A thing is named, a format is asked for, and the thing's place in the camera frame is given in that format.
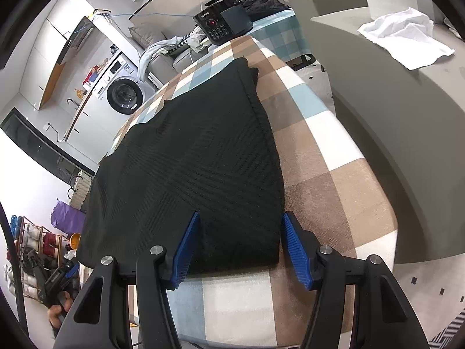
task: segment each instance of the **blue gripper pad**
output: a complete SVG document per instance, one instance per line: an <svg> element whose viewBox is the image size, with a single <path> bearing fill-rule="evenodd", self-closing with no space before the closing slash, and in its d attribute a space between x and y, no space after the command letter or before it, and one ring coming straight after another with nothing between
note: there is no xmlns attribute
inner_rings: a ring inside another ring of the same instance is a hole
<svg viewBox="0 0 465 349"><path fill-rule="evenodd" d="M287 251L294 266L294 271L300 283L303 283L307 290L312 287L312 275L310 274L310 260L305 253L289 216L284 213L283 219L283 241L287 244Z"/></svg>
<svg viewBox="0 0 465 349"><path fill-rule="evenodd" d="M187 226L187 230L176 251L176 255L173 258L173 274L170 283L175 289L177 289L179 284L185 279L187 271L189 270L189 265L191 264L192 256L194 255L194 250L198 243L200 220L199 213L195 212L189 226Z"/></svg>

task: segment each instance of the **wicker basket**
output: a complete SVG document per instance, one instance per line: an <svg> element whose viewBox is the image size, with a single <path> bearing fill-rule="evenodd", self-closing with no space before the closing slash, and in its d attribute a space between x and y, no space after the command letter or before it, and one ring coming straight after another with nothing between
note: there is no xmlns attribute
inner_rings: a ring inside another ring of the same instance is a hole
<svg viewBox="0 0 465 349"><path fill-rule="evenodd" d="M76 176L74 187L70 189L73 193L70 197L69 206L80 210L82 203L84 202L85 196L89 193L92 178L83 171L80 171Z"/></svg>

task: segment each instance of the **white cabinet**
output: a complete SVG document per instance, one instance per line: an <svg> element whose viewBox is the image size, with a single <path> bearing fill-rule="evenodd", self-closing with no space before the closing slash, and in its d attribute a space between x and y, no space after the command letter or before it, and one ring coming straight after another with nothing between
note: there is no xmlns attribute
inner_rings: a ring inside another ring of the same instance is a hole
<svg viewBox="0 0 465 349"><path fill-rule="evenodd" d="M106 99L106 93L102 99L98 99L97 95L92 94L85 103L84 111L113 137L129 118L129 115L120 114L110 106Z"/></svg>
<svg viewBox="0 0 465 349"><path fill-rule="evenodd" d="M55 65L65 43L66 39L61 33L55 29L50 22L45 20L34 42L34 48L40 52L49 63Z"/></svg>
<svg viewBox="0 0 465 349"><path fill-rule="evenodd" d="M58 0L47 20L61 33L69 39L78 23L82 20L83 14L78 11L78 7L69 0Z"/></svg>
<svg viewBox="0 0 465 349"><path fill-rule="evenodd" d="M82 111L67 142L90 160L99 163L111 148L113 135L107 133Z"/></svg>
<svg viewBox="0 0 465 349"><path fill-rule="evenodd" d="M50 64L34 47L29 54L19 91L32 106L39 109L48 78L52 73Z"/></svg>

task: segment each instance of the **orange item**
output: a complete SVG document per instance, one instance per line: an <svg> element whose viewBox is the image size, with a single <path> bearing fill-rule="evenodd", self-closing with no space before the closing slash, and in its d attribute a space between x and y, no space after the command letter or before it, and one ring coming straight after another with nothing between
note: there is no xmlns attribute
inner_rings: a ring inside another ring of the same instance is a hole
<svg viewBox="0 0 465 349"><path fill-rule="evenodd" d="M82 99L85 95L85 90L82 89L75 89L76 95L78 96L79 99Z"/></svg>
<svg viewBox="0 0 465 349"><path fill-rule="evenodd" d="M69 239L69 245L71 249L77 249L79 245L79 240L81 239L81 234L76 232L71 235L71 238Z"/></svg>

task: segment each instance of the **white cloth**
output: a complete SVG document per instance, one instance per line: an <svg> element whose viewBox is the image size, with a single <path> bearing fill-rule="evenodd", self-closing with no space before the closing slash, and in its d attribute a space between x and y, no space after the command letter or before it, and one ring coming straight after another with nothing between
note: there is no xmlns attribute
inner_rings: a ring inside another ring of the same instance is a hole
<svg viewBox="0 0 465 349"><path fill-rule="evenodd" d="M195 52L200 52L206 47L204 44L201 43L201 41L203 41L204 38L206 38L205 33L199 26L197 26L194 29L194 31L189 34L189 37L187 38L187 44Z"/></svg>
<svg viewBox="0 0 465 349"><path fill-rule="evenodd" d="M147 78L147 67L150 62L155 59L157 54L166 55L171 48L176 47L181 41L182 37L173 37L148 46L139 59L139 69L137 70L137 77L139 80L145 83Z"/></svg>
<svg viewBox="0 0 465 349"><path fill-rule="evenodd" d="M68 251L68 253L65 255L67 260L70 260L73 257L76 257L76 249L71 249L71 251Z"/></svg>
<svg viewBox="0 0 465 349"><path fill-rule="evenodd" d="M454 50L432 38L433 25L426 14L408 8L363 24L357 31L388 50L407 69L413 70L454 53Z"/></svg>

